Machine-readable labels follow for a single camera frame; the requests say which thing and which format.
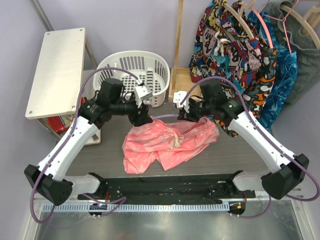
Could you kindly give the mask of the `lilac plastic hanger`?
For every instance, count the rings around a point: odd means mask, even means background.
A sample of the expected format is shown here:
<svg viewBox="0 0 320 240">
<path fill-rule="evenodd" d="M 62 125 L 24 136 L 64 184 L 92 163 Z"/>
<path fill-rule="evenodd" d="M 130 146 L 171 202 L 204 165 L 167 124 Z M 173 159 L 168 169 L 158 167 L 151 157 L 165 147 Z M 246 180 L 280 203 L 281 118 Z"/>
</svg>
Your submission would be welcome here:
<svg viewBox="0 0 320 240">
<path fill-rule="evenodd" d="M 162 120 L 164 123 L 182 123 L 182 122 L 188 122 L 190 123 L 191 121 L 189 120 L 181 120 L 181 119 L 178 119 L 178 114 L 162 114 L 162 115 L 158 115 L 158 116 L 151 116 L 151 118 L 153 120 Z"/>
</svg>

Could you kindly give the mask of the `pink patterned shorts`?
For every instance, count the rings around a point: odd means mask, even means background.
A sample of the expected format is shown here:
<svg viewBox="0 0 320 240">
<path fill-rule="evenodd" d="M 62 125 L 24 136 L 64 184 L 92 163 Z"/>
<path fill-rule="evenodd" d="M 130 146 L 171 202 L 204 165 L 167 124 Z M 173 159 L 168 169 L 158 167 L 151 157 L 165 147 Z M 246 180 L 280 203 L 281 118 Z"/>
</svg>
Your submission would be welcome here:
<svg viewBox="0 0 320 240">
<path fill-rule="evenodd" d="M 220 136 L 215 123 L 206 117 L 198 122 L 164 123 L 160 119 L 132 127 L 122 145 L 127 174 L 143 174 L 158 161 L 164 171 L 189 161 Z"/>
</svg>

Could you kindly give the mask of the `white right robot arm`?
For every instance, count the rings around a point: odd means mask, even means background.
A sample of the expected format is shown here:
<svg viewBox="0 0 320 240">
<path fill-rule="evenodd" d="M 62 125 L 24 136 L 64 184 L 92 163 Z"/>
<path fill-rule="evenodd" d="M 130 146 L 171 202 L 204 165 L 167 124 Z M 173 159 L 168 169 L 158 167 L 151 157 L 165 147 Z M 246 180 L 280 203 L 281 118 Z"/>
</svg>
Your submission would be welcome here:
<svg viewBox="0 0 320 240">
<path fill-rule="evenodd" d="M 239 134 L 266 164 L 269 173 L 261 176 L 261 186 L 274 199 L 282 199 L 304 180 L 310 163 L 304 154 L 296 155 L 280 144 L 251 112 L 245 111 L 239 98 L 227 98 L 220 82 L 202 83 L 200 90 L 200 101 L 190 98 L 186 91 L 174 93 L 179 120 L 197 122 L 213 116 Z"/>
</svg>

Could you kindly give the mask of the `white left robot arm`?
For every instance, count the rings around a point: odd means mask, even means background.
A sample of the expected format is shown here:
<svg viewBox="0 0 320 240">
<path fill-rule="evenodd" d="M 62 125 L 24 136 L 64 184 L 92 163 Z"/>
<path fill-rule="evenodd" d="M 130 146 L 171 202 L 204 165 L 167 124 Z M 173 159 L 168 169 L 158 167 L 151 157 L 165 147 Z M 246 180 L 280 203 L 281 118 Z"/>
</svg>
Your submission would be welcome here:
<svg viewBox="0 0 320 240">
<path fill-rule="evenodd" d="M 80 105 L 78 115 L 56 147 L 38 165 L 29 164 L 25 170 L 29 184 L 55 206 L 62 205 L 72 195 L 90 194 L 100 200 L 107 192 L 103 178 L 90 173 L 84 176 L 66 175 L 71 163 L 87 141 L 112 116 L 127 116 L 135 127 L 152 123 L 144 100 L 152 97 L 148 85 L 134 87 L 129 99 L 122 94 L 123 82 L 109 78 L 102 82 L 95 97 Z"/>
</svg>

